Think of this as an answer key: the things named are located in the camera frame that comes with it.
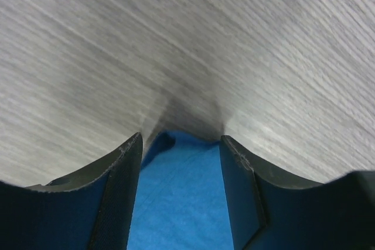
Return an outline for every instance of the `gray wood grain surface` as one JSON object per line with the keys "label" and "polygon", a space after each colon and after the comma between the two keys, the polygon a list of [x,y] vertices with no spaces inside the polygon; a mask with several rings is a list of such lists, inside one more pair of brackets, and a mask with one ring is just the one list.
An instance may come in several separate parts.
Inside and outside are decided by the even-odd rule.
{"label": "gray wood grain surface", "polygon": [[0,178],[162,128],[317,181],[375,169],[374,53],[375,0],[0,0]]}

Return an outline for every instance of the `blue cloth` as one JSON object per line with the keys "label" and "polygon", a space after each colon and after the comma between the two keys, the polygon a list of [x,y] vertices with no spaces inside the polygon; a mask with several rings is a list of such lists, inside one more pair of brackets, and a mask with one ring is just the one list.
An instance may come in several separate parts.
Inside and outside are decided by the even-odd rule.
{"label": "blue cloth", "polygon": [[161,133],[142,164],[128,250],[233,249],[219,143]]}

